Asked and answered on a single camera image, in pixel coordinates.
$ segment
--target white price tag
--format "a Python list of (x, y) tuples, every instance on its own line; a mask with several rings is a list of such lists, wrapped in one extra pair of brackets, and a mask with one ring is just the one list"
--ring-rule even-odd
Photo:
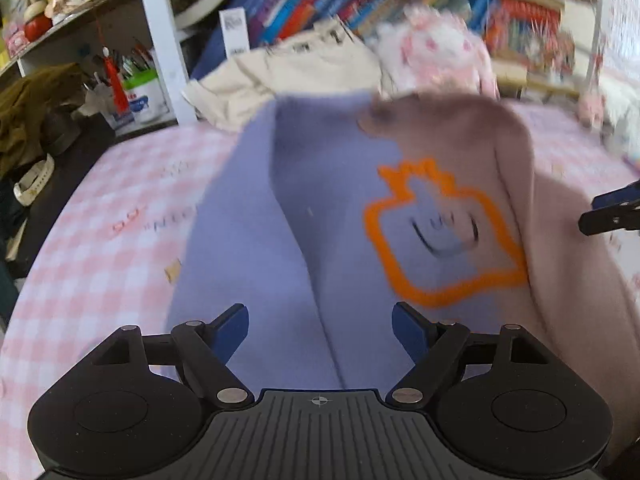
[(227, 59), (235, 54), (249, 51), (249, 32), (242, 7), (220, 10), (220, 26)]

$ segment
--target orange graphic print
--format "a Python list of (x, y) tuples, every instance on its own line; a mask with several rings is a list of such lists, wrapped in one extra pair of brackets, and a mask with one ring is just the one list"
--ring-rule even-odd
[[(378, 168), (378, 174), (388, 185), (391, 196), (371, 203), (364, 209), (364, 228), (375, 247), (393, 290), (403, 298), (428, 308), (439, 308), (457, 303), (469, 296), (492, 288), (519, 286), (527, 283), (527, 262), (522, 247), (511, 237), (507, 224), (494, 202), (482, 191), (473, 187), (456, 187), (454, 177), (440, 171), (436, 162), (427, 158), (420, 162), (401, 162), (397, 169), (389, 166)], [(481, 207), (486, 224), (492, 229), (499, 248), (513, 263), (505, 268), (489, 269), (472, 278), (440, 288), (424, 290), (407, 278), (382, 229), (382, 215), (416, 201), (409, 185), (411, 178), (431, 182), (446, 198), (470, 199)]]

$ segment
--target red tassel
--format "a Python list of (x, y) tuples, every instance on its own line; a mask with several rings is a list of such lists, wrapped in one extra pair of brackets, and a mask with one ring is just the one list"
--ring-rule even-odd
[(113, 62), (113, 59), (111, 59), (109, 51), (106, 48), (104, 49), (104, 69), (107, 72), (111, 88), (113, 89), (113, 102), (116, 105), (116, 110), (118, 113), (123, 114), (129, 110), (129, 101), (122, 89), (122, 83), (118, 77), (118, 69), (116, 69), (116, 65)]

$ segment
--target black smile line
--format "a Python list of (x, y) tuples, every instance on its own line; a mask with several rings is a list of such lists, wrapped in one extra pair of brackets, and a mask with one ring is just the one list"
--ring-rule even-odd
[(456, 254), (464, 253), (466, 251), (470, 251), (471, 249), (475, 249), (478, 246), (478, 240), (480, 239), (480, 235), (478, 232), (478, 225), (476, 224), (476, 220), (473, 218), (473, 216), (471, 216), (471, 214), (469, 214), (469, 218), (471, 219), (471, 225), (474, 230), (474, 240), (472, 242), (471, 241), (463, 242), (460, 244), (459, 247), (455, 247), (452, 249), (444, 249), (444, 250), (436, 249), (435, 247), (430, 245), (427, 242), (427, 240), (425, 240), (424, 236), (422, 235), (422, 232), (420, 232), (420, 228), (418, 227), (418, 224), (415, 222), (415, 219), (413, 218), (411, 218), (411, 225), (414, 226), (415, 233), (418, 235), (418, 238), (420, 238), (420, 241), (429, 250), (429, 252), (433, 254), (433, 256), (435, 256), (436, 258), (446, 258), (449, 256), (455, 256)]

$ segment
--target ribbed gray plate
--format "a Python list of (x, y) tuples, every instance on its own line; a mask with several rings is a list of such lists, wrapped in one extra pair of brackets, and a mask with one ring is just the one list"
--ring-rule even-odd
[(139, 480), (497, 478), (453, 455), (423, 416), (389, 409), (373, 392), (267, 391), (257, 406), (217, 415), (190, 452)]

